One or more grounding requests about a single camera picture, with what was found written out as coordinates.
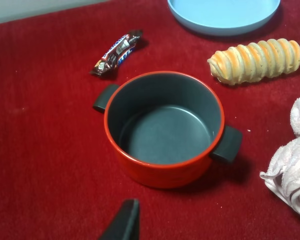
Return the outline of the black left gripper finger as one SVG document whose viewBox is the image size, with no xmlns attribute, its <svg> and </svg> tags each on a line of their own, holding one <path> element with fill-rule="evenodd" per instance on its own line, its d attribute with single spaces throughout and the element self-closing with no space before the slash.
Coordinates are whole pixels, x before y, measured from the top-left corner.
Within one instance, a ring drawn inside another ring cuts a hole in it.
<svg viewBox="0 0 300 240">
<path fill-rule="evenodd" d="M 140 202 L 126 199 L 98 238 L 99 240 L 139 240 L 140 239 Z"/>
</svg>

